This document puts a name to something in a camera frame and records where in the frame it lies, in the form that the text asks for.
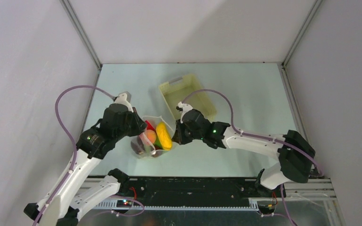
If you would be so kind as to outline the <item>yellow banana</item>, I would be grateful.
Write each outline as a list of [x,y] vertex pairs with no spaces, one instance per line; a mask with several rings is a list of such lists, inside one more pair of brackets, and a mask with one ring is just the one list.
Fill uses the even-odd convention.
[[172,142],[170,134],[167,130],[166,124],[164,122],[160,122],[157,125],[156,134],[157,134],[157,138],[161,144],[161,147],[166,151],[171,150],[173,147],[173,142]]

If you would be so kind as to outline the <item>red bell pepper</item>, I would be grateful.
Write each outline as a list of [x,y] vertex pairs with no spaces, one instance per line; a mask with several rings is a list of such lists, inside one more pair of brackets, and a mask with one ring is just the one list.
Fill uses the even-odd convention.
[[147,130],[156,131],[155,127],[149,121],[145,121],[145,123],[147,124]]

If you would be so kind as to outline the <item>orange peach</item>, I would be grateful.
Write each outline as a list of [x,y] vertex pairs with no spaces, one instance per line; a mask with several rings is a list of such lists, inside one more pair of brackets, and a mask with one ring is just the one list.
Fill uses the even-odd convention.
[[152,130],[146,130],[144,132],[144,135],[146,136],[147,140],[150,142],[150,143],[154,143],[156,141],[156,138],[157,138],[157,135],[156,135],[156,132],[155,131],[152,131]]

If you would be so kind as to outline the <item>clear dotted zip bag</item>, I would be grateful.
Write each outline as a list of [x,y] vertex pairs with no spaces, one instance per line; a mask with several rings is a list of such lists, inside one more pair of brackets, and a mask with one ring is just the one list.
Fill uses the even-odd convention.
[[143,116],[147,127],[138,136],[132,137],[131,149],[138,158],[158,158],[174,150],[178,145],[171,140],[174,129],[162,116]]

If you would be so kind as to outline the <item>green leaf vegetable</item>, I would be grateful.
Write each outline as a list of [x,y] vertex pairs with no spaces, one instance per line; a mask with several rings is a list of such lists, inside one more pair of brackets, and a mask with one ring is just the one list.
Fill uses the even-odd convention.
[[155,147],[156,150],[162,150],[163,149],[159,140],[154,142],[154,147]]

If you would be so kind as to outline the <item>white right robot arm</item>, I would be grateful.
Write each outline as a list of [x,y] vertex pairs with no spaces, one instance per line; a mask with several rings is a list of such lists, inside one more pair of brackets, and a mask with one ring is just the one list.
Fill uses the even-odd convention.
[[276,163],[257,176],[255,190],[262,197],[286,182],[303,184],[309,180],[315,150],[297,131],[266,136],[249,134],[227,122],[211,122],[196,109],[183,112],[175,125],[172,141],[180,145],[200,140],[212,149],[240,149],[274,159]]

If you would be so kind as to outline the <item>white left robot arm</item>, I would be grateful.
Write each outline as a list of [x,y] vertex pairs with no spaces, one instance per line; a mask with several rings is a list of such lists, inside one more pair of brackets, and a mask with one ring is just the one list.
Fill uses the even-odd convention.
[[90,129],[84,131],[76,143],[76,158],[69,162],[48,194],[39,202],[29,203],[24,213],[39,225],[49,219],[47,210],[52,201],[57,201],[57,213],[52,217],[56,226],[76,226],[82,217],[101,201],[112,195],[125,196],[129,193],[129,176],[119,169],[108,172],[95,187],[77,195],[91,171],[106,154],[124,137],[140,135],[146,123],[138,116],[128,101],[113,103],[105,109],[103,117]]

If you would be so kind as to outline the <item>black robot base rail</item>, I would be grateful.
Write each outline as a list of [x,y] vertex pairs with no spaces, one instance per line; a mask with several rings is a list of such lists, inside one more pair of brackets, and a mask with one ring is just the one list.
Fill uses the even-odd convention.
[[248,207],[251,198],[280,198],[280,187],[268,190],[256,178],[128,176],[119,169],[108,172],[120,182],[119,196],[136,197],[145,207]]

